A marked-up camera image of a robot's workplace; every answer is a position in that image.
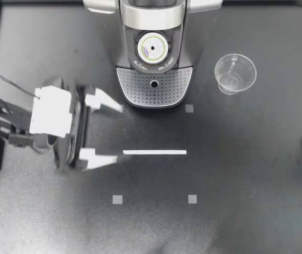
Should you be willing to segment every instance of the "gray square marker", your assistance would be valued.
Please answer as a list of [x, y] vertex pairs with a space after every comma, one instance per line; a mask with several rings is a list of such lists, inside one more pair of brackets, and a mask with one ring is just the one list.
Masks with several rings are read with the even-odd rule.
[[197, 195], [188, 195], [188, 203], [196, 204], [197, 203]]
[[112, 196], [112, 203], [114, 205], [121, 205], [121, 204], [123, 204], [123, 196], [122, 195], [113, 195]]
[[185, 105], [185, 112], [193, 113], [193, 105], [192, 104], [186, 104]]

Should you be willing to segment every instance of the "black table surface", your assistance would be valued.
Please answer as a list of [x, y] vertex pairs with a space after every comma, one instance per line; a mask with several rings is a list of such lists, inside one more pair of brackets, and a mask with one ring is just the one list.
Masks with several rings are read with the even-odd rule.
[[[188, 155], [60, 174], [52, 153], [7, 146], [0, 253], [302, 253], [302, 7], [222, 7], [185, 101], [164, 111], [125, 102], [85, 8], [4, 5], [1, 15], [0, 74], [31, 91], [61, 75], [126, 106], [91, 116], [88, 147]], [[257, 81], [225, 96], [214, 67], [233, 52], [254, 61]], [[1, 81], [0, 96], [32, 106]]]

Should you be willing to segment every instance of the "black coffee machine body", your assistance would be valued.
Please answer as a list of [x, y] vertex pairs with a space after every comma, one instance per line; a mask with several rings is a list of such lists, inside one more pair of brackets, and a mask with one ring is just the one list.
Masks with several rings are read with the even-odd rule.
[[127, 101], [165, 108], [185, 97], [223, 0], [83, 0]]

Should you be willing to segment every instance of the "perforated drip tray grate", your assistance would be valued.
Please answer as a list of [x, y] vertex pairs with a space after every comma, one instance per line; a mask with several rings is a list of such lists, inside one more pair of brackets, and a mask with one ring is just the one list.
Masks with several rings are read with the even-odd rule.
[[192, 67], [155, 75], [117, 68], [117, 75], [124, 96], [132, 105], [171, 107], [184, 99], [191, 81]]

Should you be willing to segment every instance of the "empty plastic cup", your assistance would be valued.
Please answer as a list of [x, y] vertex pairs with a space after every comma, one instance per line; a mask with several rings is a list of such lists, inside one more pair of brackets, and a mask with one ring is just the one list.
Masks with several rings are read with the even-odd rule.
[[220, 91], [233, 95], [248, 90], [256, 81], [257, 71], [248, 57], [229, 54], [218, 60], [215, 77]]

